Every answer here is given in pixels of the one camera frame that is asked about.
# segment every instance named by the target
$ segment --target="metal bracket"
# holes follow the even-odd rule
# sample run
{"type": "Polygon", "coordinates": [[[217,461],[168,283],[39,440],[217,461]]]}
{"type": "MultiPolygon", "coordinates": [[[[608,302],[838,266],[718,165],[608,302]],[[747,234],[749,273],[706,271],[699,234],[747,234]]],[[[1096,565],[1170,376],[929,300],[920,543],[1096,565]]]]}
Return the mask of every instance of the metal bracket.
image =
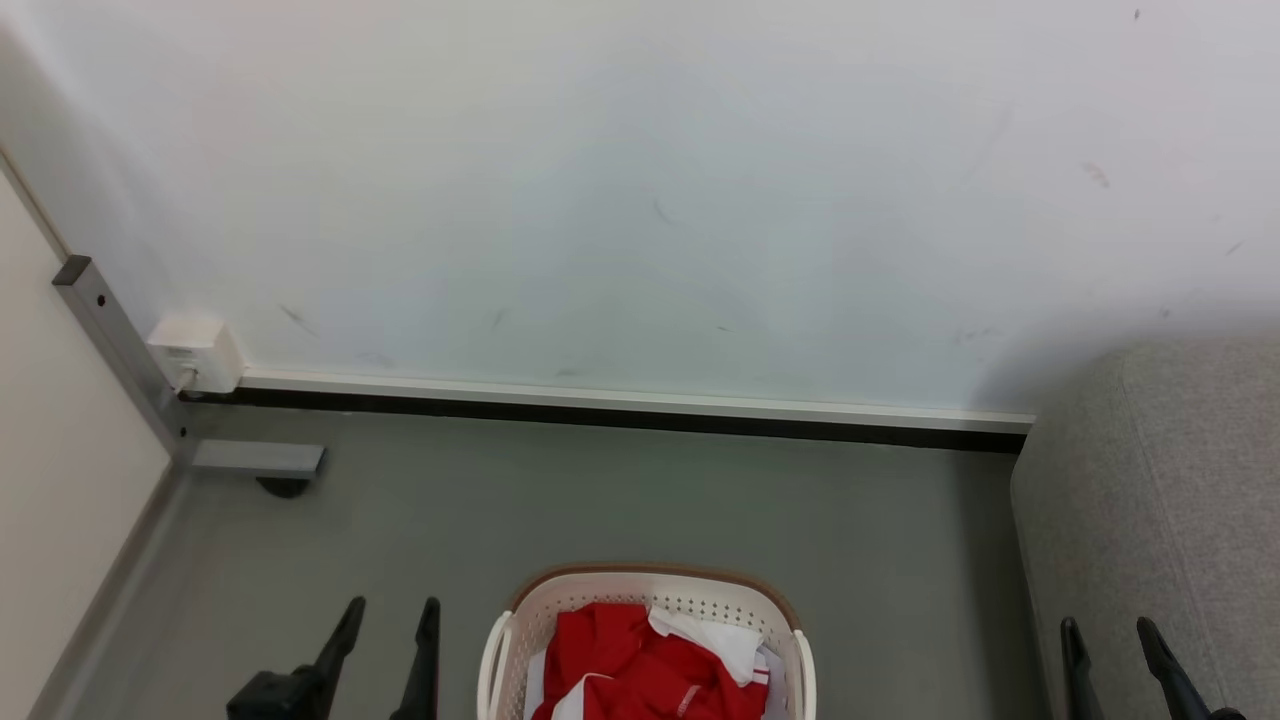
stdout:
{"type": "Polygon", "coordinates": [[[175,464],[257,478],[312,480],[319,475],[325,454],[320,445],[197,438],[187,409],[92,259],[69,256],[54,287],[175,464]]]}
{"type": "Polygon", "coordinates": [[[314,480],[324,460],[323,445],[202,439],[191,466],[255,478],[314,480]]]}

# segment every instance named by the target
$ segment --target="black baseboard trim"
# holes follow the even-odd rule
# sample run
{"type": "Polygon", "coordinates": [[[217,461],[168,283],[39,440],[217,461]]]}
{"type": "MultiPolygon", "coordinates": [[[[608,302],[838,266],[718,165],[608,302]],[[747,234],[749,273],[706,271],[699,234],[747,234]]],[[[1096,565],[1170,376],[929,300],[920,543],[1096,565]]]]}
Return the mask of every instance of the black baseboard trim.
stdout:
{"type": "Polygon", "coordinates": [[[940,450],[968,450],[973,452],[1005,452],[1012,455],[1021,452],[1023,442],[1025,441],[1025,436],[1014,433],[727,418],[722,415],[685,415],[682,413],[648,413],[639,410],[596,410],[591,407],[559,407],[554,405],[524,405],[518,402],[476,402],[470,400],[433,400],[428,397],[390,397],[383,395],[348,395],[342,392],[305,392],[294,389],[238,388],[227,395],[183,395],[183,400],[212,405],[250,405],[253,407],[291,407],[294,410],[390,413],[399,415],[513,420],[520,423],[643,428],[684,433],[827,439],[906,447],[933,447],[940,450]]]}

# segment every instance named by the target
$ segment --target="basket handle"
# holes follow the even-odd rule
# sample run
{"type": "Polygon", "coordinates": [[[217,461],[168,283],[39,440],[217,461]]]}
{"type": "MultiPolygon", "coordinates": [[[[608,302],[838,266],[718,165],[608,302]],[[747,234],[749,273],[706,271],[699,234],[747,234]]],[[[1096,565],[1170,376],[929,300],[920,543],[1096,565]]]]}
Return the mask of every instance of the basket handle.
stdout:
{"type": "Polygon", "coordinates": [[[804,630],[796,630],[796,647],[800,648],[800,687],[804,701],[800,706],[804,720],[818,719],[818,671],[813,665],[813,650],[809,648],[809,638],[804,637],[804,630]]]}
{"type": "Polygon", "coordinates": [[[511,611],[507,610],[489,630],[480,656],[480,682],[476,684],[476,719],[494,720],[498,715],[498,697],[502,693],[502,666],[507,662],[511,644],[511,611]]]}

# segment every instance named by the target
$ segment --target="wall outlet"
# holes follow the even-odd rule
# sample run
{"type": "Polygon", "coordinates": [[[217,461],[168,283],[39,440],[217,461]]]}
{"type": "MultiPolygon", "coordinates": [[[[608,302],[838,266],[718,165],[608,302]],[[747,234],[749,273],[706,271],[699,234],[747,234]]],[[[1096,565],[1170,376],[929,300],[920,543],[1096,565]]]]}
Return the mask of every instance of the wall outlet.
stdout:
{"type": "Polygon", "coordinates": [[[197,392],[232,392],[244,374],[244,359],[216,318],[166,315],[151,331],[147,348],[174,388],[187,370],[196,377],[184,389],[197,392]]]}

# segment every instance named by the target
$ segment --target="red clothing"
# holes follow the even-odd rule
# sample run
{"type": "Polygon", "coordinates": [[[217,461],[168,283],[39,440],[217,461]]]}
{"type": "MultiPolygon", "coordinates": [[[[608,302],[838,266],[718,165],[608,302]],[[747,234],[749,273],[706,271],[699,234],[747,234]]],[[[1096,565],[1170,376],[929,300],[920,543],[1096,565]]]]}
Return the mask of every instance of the red clothing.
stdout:
{"type": "MultiPolygon", "coordinates": [[[[559,614],[532,720],[550,720],[579,682],[582,716],[572,720],[760,720],[768,694],[767,683],[737,687],[709,650],[655,633],[643,605],[559,614]]],[[[570,705],[562,714],[576,715],[570,705]]]]}

